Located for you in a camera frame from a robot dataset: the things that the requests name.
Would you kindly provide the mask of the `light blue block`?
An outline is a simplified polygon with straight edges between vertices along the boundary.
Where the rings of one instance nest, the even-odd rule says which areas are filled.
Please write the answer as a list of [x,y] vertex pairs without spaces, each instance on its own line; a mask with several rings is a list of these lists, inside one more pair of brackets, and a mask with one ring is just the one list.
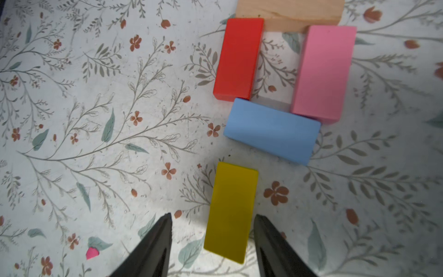
[[224,130],[230,139],[308,165],[321,123],[236,98]]

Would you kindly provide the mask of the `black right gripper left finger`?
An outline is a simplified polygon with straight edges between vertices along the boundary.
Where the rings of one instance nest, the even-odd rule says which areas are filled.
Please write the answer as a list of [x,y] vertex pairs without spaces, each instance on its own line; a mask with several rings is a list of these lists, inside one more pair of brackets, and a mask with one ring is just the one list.
[[159,218],[111,277],[166,277],[171,252],[172,226],[170,213]]

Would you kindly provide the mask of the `red block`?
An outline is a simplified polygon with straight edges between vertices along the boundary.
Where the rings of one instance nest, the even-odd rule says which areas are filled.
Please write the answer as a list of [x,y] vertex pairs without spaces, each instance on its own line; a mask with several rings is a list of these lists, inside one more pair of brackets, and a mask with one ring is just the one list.
[[227,21],[213,95],[218,100],[250,100],[264,31],[262,18]]

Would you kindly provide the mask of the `numbered wood block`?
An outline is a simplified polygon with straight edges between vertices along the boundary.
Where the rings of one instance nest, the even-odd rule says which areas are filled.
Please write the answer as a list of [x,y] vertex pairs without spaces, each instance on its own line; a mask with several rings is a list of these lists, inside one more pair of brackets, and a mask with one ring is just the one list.
[[311,25],[338,25],[344,0],[239,0],[237,18],[262,18],[266,32],[305,33]]

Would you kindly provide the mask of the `pink block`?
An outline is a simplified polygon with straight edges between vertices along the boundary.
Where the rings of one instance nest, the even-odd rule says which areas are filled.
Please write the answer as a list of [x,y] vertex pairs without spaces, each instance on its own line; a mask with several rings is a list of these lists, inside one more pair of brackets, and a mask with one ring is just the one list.
[[357,28],[312,25],[303,43],[290,111],[323,124],[342,115]]

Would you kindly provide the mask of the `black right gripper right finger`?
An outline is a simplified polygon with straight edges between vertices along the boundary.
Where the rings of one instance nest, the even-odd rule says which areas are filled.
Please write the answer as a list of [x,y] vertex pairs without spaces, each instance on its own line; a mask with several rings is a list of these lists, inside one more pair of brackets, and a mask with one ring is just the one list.
[[264,215],[254,219],[254,242],[262,277],[316,277]]

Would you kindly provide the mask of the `yellow block front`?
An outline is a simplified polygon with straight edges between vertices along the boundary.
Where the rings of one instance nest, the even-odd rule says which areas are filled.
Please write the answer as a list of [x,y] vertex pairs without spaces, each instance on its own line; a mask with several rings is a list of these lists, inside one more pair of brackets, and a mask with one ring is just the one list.
[[254,210],[259,172],[219,162],[204,249],[242,264]]

